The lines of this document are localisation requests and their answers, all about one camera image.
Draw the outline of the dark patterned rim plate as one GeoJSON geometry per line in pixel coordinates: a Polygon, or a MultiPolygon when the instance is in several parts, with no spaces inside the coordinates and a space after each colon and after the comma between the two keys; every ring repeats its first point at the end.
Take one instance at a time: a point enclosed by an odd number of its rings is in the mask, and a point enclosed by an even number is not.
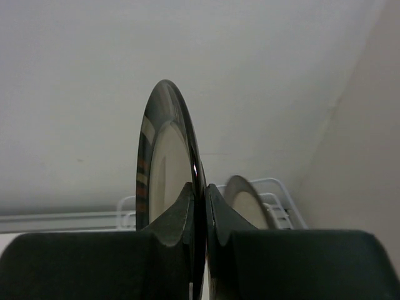
{"type": "Polygon", "coordinates": [[[136,173],[137,295],[200,299],[206,262],[206,179],[188,107],[159,81],[142,117],[136,173]]]}

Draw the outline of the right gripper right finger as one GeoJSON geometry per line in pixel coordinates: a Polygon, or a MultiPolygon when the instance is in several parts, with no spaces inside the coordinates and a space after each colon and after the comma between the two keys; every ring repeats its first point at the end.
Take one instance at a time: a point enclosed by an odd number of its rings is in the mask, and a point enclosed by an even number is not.
{"type": "Polygon", "coordinates": [[[211,299],[398,299],[382,244],[364,231],[258,229],[206,189],[211,299]]]}

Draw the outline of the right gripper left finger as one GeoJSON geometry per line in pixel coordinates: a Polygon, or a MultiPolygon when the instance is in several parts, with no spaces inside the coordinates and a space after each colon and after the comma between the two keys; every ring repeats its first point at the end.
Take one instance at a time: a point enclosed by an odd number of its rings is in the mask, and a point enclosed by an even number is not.
{"type": "Polygon", "coordinates": [[[2,299],[192,299],[194,195],[140,231],[43,232],[1,256],[2,299]]]}

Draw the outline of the grey rim plate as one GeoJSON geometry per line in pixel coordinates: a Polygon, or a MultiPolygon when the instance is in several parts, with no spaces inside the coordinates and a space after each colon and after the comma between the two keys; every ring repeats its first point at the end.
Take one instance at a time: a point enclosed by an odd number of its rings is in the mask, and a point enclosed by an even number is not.
{"type": "Polygon", "coordinates": [[[230,177],[223,193],[225,201],[258,229],[276,229],[271,213],[254,186],[244,177],[230,177]]]}

